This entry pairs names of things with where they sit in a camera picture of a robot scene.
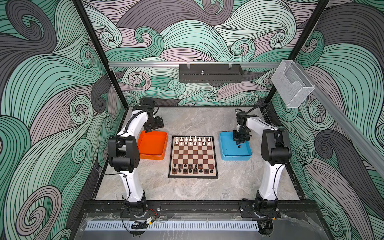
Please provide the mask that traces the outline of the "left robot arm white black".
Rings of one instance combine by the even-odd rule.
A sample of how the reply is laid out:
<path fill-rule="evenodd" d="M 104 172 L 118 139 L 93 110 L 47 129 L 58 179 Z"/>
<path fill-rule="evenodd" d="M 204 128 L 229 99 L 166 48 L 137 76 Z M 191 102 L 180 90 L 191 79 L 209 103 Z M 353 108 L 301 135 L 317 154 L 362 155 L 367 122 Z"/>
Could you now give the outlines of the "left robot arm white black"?
<path fill-rule="evenodd" d="M 126 125 L 108 139 L 109 164 L 121 176 L 126 191 L 123 201 L 127 208 L 147 210 L 145 191 L 136 171 L 141 159 L 138 137 L 141 130 L 149 133 L 164 127 L 163 119 L 156 115 L 158 109 L 154 99 L 142 99 L 133 107 Z"/>

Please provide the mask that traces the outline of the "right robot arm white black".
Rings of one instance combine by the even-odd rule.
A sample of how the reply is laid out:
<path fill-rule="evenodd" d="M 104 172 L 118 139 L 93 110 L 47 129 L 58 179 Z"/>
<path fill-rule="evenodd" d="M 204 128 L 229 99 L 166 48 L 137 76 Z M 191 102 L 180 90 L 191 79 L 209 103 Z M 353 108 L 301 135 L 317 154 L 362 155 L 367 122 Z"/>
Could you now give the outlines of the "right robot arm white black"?
<path fill-rule="evenodd" d="M 264 160 L 262 184 L 255 199 L 256 210 L 275 209 L 278 205 L 278 186 L 282 171 L 292 157 L 289 133 L 266 123 L 261 117 L 235 109 L 238 129 L 233 131 L 233 140 L 237 146 L 250 141 L 251 132 L 261 136 L 260 153 Z"/>

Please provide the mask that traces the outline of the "folding chess board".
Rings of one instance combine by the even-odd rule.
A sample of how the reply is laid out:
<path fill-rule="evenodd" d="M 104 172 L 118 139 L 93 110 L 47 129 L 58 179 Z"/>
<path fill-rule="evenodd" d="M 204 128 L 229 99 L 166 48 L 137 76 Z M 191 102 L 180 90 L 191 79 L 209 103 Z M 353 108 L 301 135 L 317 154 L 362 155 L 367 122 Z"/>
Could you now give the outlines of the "folding chess board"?
<path fill-rule="evenodd" d="M 168 177 L 218 179 L 214 137 L 173 136 Z"/>

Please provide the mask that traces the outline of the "blue plastic tray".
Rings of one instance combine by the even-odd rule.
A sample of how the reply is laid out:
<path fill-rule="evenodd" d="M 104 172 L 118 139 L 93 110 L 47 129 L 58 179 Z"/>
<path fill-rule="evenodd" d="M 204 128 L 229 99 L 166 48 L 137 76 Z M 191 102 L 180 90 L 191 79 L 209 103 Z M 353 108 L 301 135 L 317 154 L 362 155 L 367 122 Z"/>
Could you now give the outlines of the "blue plastic tray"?
<path fill-rule="evenodd" d="M 233 140 L 233 132 L 221 132 L 219 144 L 223 161 L 248 161 L 253 155 L 249 142 L 239 144 L 241 148 L 238 148 Z"/>

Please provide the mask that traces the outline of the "orange plastic tray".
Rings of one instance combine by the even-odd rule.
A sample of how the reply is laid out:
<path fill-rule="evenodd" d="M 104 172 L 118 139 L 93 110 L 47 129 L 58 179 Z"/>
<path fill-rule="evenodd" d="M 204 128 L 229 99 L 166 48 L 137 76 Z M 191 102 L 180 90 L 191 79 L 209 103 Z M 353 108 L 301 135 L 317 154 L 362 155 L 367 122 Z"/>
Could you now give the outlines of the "orange plastic tray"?
<path fill-rule="evenodd" d="M 146 133 L 142 131 L 138 140 L 140 158 L 162 161 L 165 158 L 167 142 L 168 134 L 166 132 L 152 131 Z"/>

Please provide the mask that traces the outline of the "black perforated wall tray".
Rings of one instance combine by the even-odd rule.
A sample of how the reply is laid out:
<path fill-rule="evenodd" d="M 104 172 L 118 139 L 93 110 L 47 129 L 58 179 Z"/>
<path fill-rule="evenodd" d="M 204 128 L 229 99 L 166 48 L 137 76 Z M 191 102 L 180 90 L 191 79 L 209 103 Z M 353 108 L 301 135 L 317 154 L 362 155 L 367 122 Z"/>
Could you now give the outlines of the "black perforated wall tray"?
<path fill-rule="evenodd" d="M 244 72 L 241 65 L 235 64 L 180 64 L 181 83 L 240 83 Z"/>

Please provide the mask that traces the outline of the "clear plastic wall holder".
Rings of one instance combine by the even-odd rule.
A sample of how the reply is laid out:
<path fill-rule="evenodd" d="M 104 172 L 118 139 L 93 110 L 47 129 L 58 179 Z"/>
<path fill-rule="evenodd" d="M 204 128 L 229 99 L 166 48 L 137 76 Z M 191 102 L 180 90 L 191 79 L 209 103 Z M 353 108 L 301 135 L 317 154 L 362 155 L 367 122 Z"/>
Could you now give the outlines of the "clear plastic wall holder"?
<path fill-rule="evenodd" d="M 315 89 L 303 66 L 293 60 L 282 61 L 271 80 L 289 109 L 298 108 Z"/>

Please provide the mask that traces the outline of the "aluminium rail back wall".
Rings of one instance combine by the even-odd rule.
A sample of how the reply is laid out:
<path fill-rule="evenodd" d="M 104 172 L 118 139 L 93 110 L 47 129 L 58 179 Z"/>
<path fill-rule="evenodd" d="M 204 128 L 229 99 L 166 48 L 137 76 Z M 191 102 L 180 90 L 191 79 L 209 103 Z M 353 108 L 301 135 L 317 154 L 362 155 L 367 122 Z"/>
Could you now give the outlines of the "aluminium rail back wall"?
<path fill-rule="evenodd" d="M 241 65 L 244 68 L 277 68 L 280 63 L 260 63 L 260 62 L 109 62 L 111 68 L 177 68 L 179 65 Z"/>

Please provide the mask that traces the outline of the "aluminium rail wall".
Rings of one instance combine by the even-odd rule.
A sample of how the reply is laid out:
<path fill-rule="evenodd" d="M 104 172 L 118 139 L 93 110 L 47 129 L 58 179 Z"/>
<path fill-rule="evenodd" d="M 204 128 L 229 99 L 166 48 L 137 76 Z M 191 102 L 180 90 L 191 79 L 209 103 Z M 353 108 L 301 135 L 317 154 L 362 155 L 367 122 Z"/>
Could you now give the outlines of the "aluminium rail wall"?
<path fill-rule="evenodd" d="M 365 157 L 381 176 L 384 175 L 383 151 L 366 137 L 358 127 L 348 118 L 349 108 L 343 95 L 343 89 L 326 71 L 319 67 L 304 68 L 297 63 L 299 76 L 306 77 L 315 88 L 312 94 L 323 104 L 327 112 L 338 123 L 339 129 L 353 142 L 358 152 Z"/>
<path fill-rule="evenodd" d="M 244 68 L 277 68 L 280 63 L 260 63 L 260 62 L 109 62 L 111 68 L 177 68 L 179 65 L 241 65 Z"/>

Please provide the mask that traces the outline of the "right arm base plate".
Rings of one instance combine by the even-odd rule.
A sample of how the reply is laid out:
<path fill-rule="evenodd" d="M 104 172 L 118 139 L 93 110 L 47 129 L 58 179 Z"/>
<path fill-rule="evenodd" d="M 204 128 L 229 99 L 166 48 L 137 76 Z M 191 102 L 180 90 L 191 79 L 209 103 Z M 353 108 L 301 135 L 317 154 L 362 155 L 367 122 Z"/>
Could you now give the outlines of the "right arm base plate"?
<path fill-rule="evenodd" d="M 253 219 L 277 219 L 281 217 L 279 210 L 277 210 L 278 201 L 240 201 L 239 207 L 242 218 Z"/>

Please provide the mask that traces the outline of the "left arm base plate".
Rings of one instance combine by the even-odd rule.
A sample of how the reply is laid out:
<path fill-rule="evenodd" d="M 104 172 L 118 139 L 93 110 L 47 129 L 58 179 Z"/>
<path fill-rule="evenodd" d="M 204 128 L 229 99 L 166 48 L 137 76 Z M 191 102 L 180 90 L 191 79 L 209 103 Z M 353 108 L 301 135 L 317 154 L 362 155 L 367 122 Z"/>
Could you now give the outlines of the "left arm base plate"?
<path fill-rule="evenodd" d="M 149 217 L 158 218 L 161 211 L 161 202 L 126 202 L 123 203 L 121 217 L 123 219 L 147 219 Z"/>

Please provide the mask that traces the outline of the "aluminium rail right wall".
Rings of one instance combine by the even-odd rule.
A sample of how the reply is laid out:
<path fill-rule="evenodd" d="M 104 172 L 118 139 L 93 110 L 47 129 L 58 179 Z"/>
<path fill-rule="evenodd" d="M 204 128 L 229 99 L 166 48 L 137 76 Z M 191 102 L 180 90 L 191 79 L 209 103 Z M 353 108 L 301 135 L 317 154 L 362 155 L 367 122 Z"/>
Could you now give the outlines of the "aluminium rail right wall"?
<path fill-rule="evenodd" d="M 349 108 L 343 95 L 343 89 L 326 71 L 319 67 L 304 68 L 297 63 L 299 76 L 306 77 L 315 88 L 312 94 L 323 104 L 327 112 L 338 123 L 339 129 L 353 142 L 358 152 L 365 157 L 381 176 L 384 175 L 383 151 L 366 137 L 358 127 L 348 118 Z"/>

